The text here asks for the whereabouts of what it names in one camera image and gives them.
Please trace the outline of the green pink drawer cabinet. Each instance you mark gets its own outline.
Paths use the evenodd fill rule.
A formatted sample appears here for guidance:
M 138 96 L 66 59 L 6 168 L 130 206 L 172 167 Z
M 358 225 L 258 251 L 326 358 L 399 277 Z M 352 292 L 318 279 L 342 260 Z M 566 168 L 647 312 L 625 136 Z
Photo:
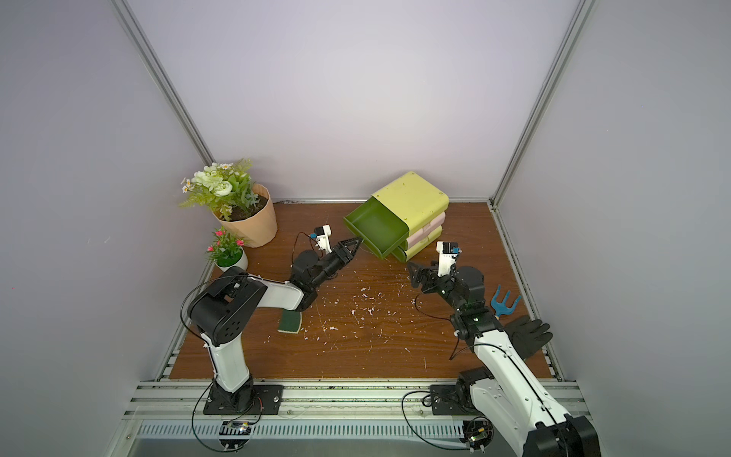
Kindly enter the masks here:
M 378 199 L 393 211 L 409 227 L 407 239 L 400 245 L 407 249 L 410 258 L 424 249 L 424 240 L 441 227 L 441 222 L 433 223 L 449 205 L 449 197 L 415 171 L 409 171 L 384 186 L 372 197 Z

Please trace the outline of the yellow green sponge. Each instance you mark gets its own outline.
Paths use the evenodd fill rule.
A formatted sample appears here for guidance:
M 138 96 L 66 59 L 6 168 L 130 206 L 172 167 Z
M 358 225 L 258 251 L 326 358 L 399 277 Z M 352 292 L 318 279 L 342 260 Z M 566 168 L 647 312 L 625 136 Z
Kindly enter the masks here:
M 278 331 L 287 334 L 297 334 L 302 329 L 302 323 L 302 312 L 297 312 L 297 310 L 283 310 Z

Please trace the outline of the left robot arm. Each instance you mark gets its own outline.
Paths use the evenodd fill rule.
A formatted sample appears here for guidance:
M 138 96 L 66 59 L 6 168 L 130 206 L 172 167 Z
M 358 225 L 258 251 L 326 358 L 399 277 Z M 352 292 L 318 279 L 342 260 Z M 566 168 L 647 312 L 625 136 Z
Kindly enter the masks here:
M 338 242 L 319 255 L 303 251 L 294 258 L 287 281 L 278 282 L 231 267 L 188 305 L 188 319 L 199 331 L 214 369 L 209 401 L 221 411 L 242 412 L 255 402 L 255 387 L 242 335 L 259 308 L 303 312 L 318 289 L 354 260 L 363 239 Z

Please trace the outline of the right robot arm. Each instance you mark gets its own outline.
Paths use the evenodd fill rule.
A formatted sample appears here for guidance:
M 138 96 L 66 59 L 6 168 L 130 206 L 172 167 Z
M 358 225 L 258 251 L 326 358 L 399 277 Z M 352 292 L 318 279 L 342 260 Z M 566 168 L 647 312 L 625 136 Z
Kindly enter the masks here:
M 600 440 L 584 416 L 573 416 L 544 388 L 524 362 L 550 339 L 540 320 L 502 325 L 485 304 L 485 277 L 472 267 L 441 272 L 438 265 L 407 264 L 411 286 L 436 293 L 454 313 L 458 338 L 484 364 L 466 377 L 464 405 L 495 426 L 518 456 L 599 456 Z

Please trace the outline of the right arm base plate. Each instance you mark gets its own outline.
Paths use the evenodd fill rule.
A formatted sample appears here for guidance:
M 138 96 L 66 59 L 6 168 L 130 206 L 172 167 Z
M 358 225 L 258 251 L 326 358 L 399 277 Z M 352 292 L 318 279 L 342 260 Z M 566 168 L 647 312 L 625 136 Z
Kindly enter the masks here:
M 468 389 L 461 383 L 453 385 L 430 385 L 429 406 L 437 416 L 482 416 L 483 413 L 472 403 Z

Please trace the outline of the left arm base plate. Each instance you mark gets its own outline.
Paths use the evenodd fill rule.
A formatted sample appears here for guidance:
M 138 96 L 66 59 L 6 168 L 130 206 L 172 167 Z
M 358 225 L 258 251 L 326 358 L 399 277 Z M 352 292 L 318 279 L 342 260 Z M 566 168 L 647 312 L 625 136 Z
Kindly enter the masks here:
M 277 415 L 284 397 L 283 385 L 245 384 L 228 392 L 217 383 L 209 390 L 205 415 Z

